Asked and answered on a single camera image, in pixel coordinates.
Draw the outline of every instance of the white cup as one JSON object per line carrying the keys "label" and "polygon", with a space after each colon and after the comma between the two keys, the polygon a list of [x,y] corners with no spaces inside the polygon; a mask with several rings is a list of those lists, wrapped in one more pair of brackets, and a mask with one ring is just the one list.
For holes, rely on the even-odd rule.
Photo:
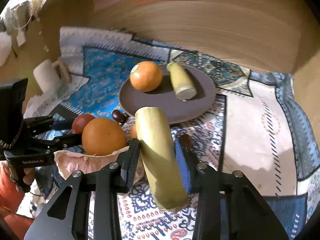
{"label": "white cup", "polygon": [[43,93],[60,87],[63,82],[71,81],[68,69],[61,60],[52,63],[46,59],[33,70],[33,76]]}

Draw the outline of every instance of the gray plate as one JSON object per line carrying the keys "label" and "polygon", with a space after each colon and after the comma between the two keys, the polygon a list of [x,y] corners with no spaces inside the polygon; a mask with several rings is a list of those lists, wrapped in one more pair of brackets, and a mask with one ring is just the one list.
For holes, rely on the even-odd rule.
{"label": "gray plate", "polygon": [[119,102],[127,114],[135,116],[136,111],[145,106],[159,107],[165,112],[171,124],[196,118],[211,107],[216,97],[216,88],[207,74],[196,68],[183,66],[197,90],[194,98],[183,102],[173,91],[167,65],[160,65],[160,67],[164,75],[162,82],[151,92],[144,93],[136,90],[129,79],[122,85]]}

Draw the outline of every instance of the person's hand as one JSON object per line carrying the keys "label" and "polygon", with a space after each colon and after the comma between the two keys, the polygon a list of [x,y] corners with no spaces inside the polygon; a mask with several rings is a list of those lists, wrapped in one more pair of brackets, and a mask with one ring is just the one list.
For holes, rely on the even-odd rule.
{"label": "person's hand", "polygon": [[[24,168],[23,171],[26,174],[23,177],[23,182],[25,184],[31,185],[33,183],[33,181],[35,180],[36,169],[35,168]],[[17,189],[18,192],[22,192],[23,193],[23,190],[22,190],[21,187],[16,186],[16,189]]]}
{"label": "person's hand", "polygon": [[[7,162],[0,162],[0,166],[3,166],[5,173],[11,174],[11,168],[8,166]],[[23,182],[25,184],[31,185],[35,180],[36,169],[35,168],[25,168],[24,173],[26,174],[23,177]],[[16,185],[16,189],[18,192],[24,193],[23,189]]]}

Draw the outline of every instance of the yellow cylindrical object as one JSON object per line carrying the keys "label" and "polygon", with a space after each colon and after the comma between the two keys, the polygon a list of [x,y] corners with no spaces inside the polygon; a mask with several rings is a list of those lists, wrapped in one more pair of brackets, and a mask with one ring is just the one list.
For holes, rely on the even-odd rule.
{"label": "yellow cylindrical object", "polygon": [[197,90],[185,69],[176,62],[169,63],[171,84],[176,97],[180,100],[189,100],[197,94]]}
{"label": "yellow cylindrical object", "polygon": [[177,212],[188,205],[167,117],[158,107],[136,114],[136,130],[152,196],[161,210]]}

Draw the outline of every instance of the orange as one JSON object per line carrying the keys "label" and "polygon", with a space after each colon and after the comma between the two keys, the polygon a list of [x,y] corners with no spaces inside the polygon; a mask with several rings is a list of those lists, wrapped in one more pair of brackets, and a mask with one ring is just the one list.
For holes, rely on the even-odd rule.
{"label": "orange", "polygon": [[91,120],[82,133],[82,144],[88,155],[108,155],[127,146],[124,131],[109,118]]}
{"label": "orange", "polygon": [[72,123],[72,133],[82,133],[85,126],[94,119],[91,114],[81,114]]}
{"label": "orange", "polygon": [[130,129],[130,137],[131,138],[137,138],[137,129],[136,129],[136,124],[134,123],[132,126],[131,126],[131,129]]}
{"label": "orange", "polygon": [[143,61],[132,68],[130,83],[141,92],[149,92],[160,86],[162,76],[162,70],[156,63]]}

